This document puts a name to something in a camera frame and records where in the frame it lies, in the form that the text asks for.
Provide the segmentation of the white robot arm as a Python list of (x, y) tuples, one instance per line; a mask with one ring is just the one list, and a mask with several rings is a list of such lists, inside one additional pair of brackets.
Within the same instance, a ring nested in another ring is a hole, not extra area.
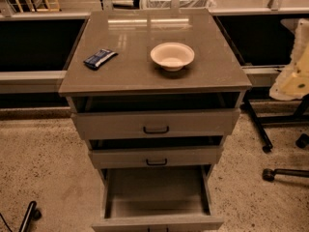
[(295, 29), (291, 62), (284, 67), (269, 89), (276, 100), (300, 100), (309, 94), (309, 20), (302, 18)]

